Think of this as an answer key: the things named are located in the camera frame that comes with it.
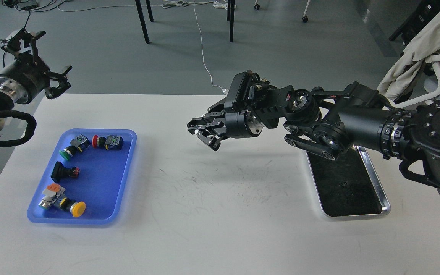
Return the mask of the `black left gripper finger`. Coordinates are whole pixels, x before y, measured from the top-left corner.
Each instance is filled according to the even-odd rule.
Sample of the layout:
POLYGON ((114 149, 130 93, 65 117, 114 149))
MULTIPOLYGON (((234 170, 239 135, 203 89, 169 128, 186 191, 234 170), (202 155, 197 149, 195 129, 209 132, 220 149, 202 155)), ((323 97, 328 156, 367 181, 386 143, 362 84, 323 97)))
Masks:
POLYGON ((58 83, 57 87, 48 85, 44 88, 47 99, 56 99, 71 87, 67 77, 70 70, 72 70, 72 66, 66 66, 62 73, 54 73, 51 71, 44 73, 49 79, 49 82, 56 81, 58 83))
POLYGON ((16 60, 38 64, 40 57, 36 41, 45 34, 44 30, 37 33, 28 32, 24 28, 15 30, 7 38, 0 40, 0 48, 13 55, 16 60))

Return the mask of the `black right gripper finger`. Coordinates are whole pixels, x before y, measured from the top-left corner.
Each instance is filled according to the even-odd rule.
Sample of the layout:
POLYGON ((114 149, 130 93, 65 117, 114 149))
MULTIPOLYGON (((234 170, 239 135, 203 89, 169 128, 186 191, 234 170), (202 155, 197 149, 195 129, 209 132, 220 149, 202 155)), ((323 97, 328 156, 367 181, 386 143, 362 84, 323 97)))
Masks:
POLYGON ((202 117, 193 118, 187 124, 190 134, 202 133, 203 135, 225 135, 226 121, 223 103, 216 103, 208 108, 202 117))
POLYGON ((218 151, 222 140, 226 139, 226 128, 204 128, 195 130, 197 137, 213 151, 218 151))

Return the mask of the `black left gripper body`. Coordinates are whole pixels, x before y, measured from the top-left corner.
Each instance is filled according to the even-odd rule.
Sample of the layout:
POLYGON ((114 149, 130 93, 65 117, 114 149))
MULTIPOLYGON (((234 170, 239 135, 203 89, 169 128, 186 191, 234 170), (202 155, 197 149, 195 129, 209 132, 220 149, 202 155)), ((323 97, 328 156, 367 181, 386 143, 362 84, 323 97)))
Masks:
POLYGON ((0 100, 4 105, 29 104, 50 85, 50 68, 41 58, 19 57, 0 72, 0 100))

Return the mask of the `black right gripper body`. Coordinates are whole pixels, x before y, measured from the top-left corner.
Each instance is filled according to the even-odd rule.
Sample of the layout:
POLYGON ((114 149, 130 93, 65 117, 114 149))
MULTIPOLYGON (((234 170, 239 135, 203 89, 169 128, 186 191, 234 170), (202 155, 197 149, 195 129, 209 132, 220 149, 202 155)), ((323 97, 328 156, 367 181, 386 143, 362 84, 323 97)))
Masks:
POLYGON ((262 132, 263 124, 249 110, 237 113, 222 111, 222 115, 225 115, 225 126, 220 131, 223 139, 255 138, 262 132))

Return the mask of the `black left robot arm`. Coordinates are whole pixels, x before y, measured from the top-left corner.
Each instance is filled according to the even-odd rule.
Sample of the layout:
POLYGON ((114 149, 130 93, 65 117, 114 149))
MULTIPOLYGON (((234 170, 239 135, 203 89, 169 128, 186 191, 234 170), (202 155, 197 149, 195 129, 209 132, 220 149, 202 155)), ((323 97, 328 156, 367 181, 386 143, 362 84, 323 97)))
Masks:
POLYGON ((48 99, 56 99, 70 88, 67 74, 72 66, 66 66, 62 73, 52 72, 38 54, 36 42, 44 35, 45 31, 33 33, 22 28, 1 41, 1 49, 15 59, 0 72, 0 131, 7 117, 26 121, 27 127, 22 138, 0 141, 0 147, 22 145, 35 132, 35 118, 14 110, 15 104, 28 104, 41 91, 48 99))

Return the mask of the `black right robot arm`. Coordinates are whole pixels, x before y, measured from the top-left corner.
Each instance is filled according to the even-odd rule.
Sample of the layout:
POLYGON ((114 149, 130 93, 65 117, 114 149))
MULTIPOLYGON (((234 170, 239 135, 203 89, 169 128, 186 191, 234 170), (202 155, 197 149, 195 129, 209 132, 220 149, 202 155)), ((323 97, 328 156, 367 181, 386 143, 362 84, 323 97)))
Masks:
POLYGON ((187 129, 217 151, 222 140, 257 137, 263 128, 276 128, 281 117, 291 146, 328 160, 362 146, 400 159, 406 179, 440 188, 440 100, 406 110, 358 82, 332 92, 277 88, 248 70, 187 129))

